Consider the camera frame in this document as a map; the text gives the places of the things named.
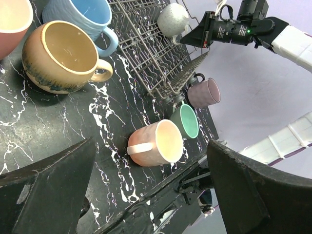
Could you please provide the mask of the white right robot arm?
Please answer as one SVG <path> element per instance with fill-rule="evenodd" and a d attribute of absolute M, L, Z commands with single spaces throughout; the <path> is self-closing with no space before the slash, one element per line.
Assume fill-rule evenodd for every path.
<path fill-rule="evenodd" d="M 280 18 L 312 35 L 311 0 L 268 0 L 268 16 Z M 209 130 L 240 151 L 312 111 L 312 74 L 291 61 L 253 44 L 214 42 L 197 69 L 213 78 L 221 101 L 196 111 L 201 120 L 198 148 L 206 151 Z M 285 172 L 312 178 L 312 148 L 274 165 Z M 226 234 L 220 209 L 200 218 L 183 234 Z"/>

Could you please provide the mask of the white speckled ceramic mug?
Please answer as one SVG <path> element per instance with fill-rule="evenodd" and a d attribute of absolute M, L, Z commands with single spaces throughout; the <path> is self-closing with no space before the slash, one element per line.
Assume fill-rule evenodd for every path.
<path fill-rule="evenodd" d="M 157 24 L 164 36 L 172 38 L 173 44 L 181 45 L 176 38 L 183 32 L 187 34 L 189 15 L 182 5 L 170 3 L 160 13 Z"/>

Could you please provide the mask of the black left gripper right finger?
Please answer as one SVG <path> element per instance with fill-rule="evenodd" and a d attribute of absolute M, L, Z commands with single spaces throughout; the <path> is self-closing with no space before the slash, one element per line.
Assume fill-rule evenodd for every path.
<path fill-rule="evenodd" d="M 312 181 L 210 140 L 207 161 L 229 234 L 310 234 Z"/>

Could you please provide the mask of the lavender textured mug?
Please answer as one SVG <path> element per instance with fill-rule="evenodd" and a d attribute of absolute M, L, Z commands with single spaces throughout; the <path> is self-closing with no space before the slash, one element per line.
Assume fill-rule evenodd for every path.
<path fill-rule="evenodd" d="M 206 108 L 221 101 L 221 94 L 213 78 L 205 79 L 202 73 L 195 73 L 193 78 L 202 77 L 202 81 L 190 85 L 187 91 L 189 103 L 194 108 Z"/>

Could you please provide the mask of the peach pink mug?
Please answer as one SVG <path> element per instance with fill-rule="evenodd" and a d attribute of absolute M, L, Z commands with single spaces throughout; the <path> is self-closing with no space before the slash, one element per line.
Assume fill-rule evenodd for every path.
<path fill-rule="evenodd" d="M 142 167 L 178 162 L 183 155 L 183 138 L 178 127 L 164 119 L 133 132 L 127 154 Z"/>

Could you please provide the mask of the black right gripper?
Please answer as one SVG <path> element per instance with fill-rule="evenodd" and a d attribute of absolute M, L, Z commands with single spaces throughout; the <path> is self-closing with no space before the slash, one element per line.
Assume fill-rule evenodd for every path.
<path fill-rule="evenodd" d="M 181 44 L 208 48 L 214 41 L 247 46 L 253 39 L 251 22 L 219 20 L 213 11 L 206 11 L 199 25 L 180 39 Z"/>

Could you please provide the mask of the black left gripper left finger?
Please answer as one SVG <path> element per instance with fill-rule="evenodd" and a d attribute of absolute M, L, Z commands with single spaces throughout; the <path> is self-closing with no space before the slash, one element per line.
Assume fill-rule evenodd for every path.
<path fill-rule="evenodd" d="M 84 139 L 0 176 L 2 234 L 74 234 L 96 157 Z"/>

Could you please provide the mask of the green teal mug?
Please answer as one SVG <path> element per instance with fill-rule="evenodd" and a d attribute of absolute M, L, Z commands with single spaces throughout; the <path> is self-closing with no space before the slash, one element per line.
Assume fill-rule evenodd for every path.
<path fill-rule="evenodd" d="M 183 138 L 194 139 L 199 133 L 197 116 L 188 104 L 184 101 L 178 108 L 173 107 L 170 120 L 178 127 Z"/>

